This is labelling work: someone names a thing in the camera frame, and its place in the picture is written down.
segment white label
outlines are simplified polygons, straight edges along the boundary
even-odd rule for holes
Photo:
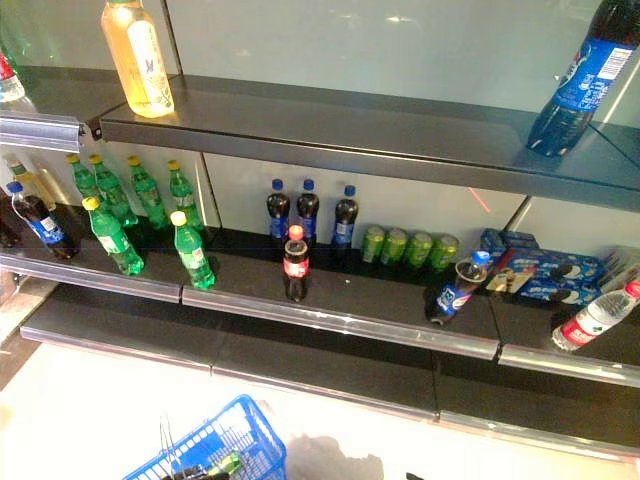
[[[633,53],[633,50],[627,50],[625,48],[614,48],[609,55],[609,58],[604,63],[600,72],[598,73],[598,78],[604,78],[605,80],[615,80],[624,64],[627,63],[629,57]]]

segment can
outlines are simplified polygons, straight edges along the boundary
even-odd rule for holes
[[[442,235],[436,239],[429,254],[431,267],[440,272],[447,268],[458,253],[458,239],[453,235]]]
[[[432,245],[433,240],[427,232],[414,233],[405,251],[405,264],[411,269],[418,270],[424,265]]]
[[[378,225],[367,228],[362,241],[362,261],[365,263],[375,263],[378,261],[382,244],[384,243],[384,230]]]
[[[406,246],[407,232],[399,228],[392,228],[384,238],[380,263],[387,267],[396,265],[402,259],[402,254]]]

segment yellow bottle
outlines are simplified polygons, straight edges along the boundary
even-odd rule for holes
[[[148,118],[173,112],[155,25],[141,0],[107,0],[100,23],[131,110]]]

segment white floor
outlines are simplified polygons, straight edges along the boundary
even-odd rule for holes
[[[42,345],[0,392],[0,478],[122,478],[240,393],[287,444],[292,480],[638,480],[637,461],[561,453],[207,372]]]

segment blue basket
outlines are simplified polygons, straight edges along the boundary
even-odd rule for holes
[[[163,450],[125,480],[162,479],[184,468],[210,468],[232,452],[242,457],[233,480],[286,480],[284,444],[248,395],[240,395],[213,419],[180,439],[174,451]]]

